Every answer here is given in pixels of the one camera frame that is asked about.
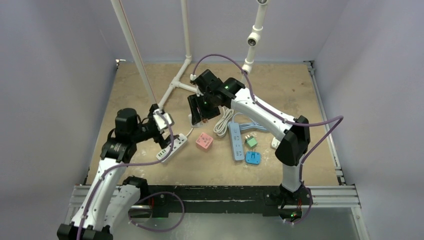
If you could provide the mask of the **white USB power strip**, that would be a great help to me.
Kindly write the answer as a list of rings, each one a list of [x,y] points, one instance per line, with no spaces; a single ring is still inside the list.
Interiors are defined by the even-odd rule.
[[[156,154],[157,160],[160,161],[160,163],[162,164],[166,164],[187,143],[188,143],[188,138],[186,135],[182,133],[175,135],[173,138],[173,142]]]

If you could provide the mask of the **pink cube adapter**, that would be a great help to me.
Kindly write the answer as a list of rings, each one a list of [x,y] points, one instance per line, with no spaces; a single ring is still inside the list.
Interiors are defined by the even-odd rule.
[[[202,132],[199,137],[196,139],[196,147],[204,152],[207,152],[211,149],[213,145],[214,138],[204,132]]]

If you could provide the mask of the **light blue power strip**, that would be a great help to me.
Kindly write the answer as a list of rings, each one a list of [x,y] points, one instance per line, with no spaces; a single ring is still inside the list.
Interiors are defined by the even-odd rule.
[[[240,131],[240,125],[236,122],[229,122],[228,133],[230,135],[232,156],[235,162],[241,162],[245,160],[242,135]]]

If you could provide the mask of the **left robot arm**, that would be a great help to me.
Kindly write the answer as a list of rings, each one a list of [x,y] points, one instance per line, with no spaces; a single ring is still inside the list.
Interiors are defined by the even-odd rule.
[[[141,118],[133,108],[120,109],[115,127],[101,148],[97,173],[89,191],[70,223],[62,223],[57,230],[60,240],[111,240],[116,225],[128,214],[133,204],[142,205],[149,199],[147,181],[129,177],[113,197],[118,182],[137,151],[137,144],[154,140],[162,149],[174,145],[174,135],[163,137],[171,130],[171,115],[152,104],[148,115]]]

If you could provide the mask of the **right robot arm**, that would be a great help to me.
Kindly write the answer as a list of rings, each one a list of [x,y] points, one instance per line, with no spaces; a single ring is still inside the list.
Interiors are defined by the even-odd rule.
[[[301,161],[311,142],[308,119],[287,115],[251,93],[239,80],[230,77],[222,81],[209,69],[199,76],[190,75],[197,93],[188,99],[191,124],[197,125],[220,114],[219,107],[239,112],[263,126],[279,142],[276,158],[282,163],[280,196],[288,204],[300,198],[302,188]]]

